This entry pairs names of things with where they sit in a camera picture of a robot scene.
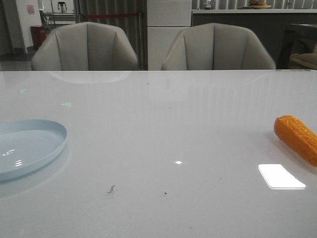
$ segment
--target chair backrest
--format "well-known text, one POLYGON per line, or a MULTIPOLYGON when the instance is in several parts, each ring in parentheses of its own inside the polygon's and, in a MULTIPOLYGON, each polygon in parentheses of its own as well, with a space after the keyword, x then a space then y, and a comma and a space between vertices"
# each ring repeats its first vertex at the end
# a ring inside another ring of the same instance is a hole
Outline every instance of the chair backrest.
POLYGON ((53 30, 32 58, 32 70, 137 70, 138 58, 124 31, 84 22, 53 30))
POLYGON ((179 32, 162 70, 275 69, 256 34, 244 27, 209 23, 179 32))

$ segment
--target corn cob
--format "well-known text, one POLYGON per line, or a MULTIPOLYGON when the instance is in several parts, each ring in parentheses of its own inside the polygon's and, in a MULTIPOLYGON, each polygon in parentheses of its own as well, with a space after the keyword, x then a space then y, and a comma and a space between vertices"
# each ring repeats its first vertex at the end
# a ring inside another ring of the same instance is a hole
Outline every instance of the corn cob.
POLYGON ((317 167, 317 135, 296 117, 275 120, 275 134, 312 166, 317 167))

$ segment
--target glossy table surface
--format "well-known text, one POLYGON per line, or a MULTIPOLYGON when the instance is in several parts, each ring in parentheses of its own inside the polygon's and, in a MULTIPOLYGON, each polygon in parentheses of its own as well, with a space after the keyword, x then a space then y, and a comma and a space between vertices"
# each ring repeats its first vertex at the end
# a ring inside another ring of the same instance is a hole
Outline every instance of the glossy table surface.
POLYGON ((0 123, 68 133, 0 183, 0 237, 316 237, 317 170, 274 134, 283 115, 317 131, 317 71, 0 72, 0 123), (271 189, 262 164, 304 189, 271 189))

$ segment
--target kettle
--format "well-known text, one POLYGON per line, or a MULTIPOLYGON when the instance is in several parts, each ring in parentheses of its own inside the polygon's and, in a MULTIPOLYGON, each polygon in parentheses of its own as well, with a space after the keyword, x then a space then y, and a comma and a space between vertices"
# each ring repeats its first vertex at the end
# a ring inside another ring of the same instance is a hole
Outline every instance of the kettle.
POLYGON ((67 12, 66 3, 63 2, 63 1, 59 1, 59 2, 58 2, 57 8, 58 8, 58 10, 60 10, 61 13, 67 12))

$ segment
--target fruit bowl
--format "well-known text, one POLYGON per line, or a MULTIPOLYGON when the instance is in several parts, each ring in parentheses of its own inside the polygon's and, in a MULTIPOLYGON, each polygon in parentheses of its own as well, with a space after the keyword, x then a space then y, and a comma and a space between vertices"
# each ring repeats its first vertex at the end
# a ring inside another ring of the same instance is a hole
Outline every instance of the fruit bowl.
POLYGON ((271 7, 271 5, 249 5, 249 6, 254 8, 254 9, 267 9, 267 8, 271 7))

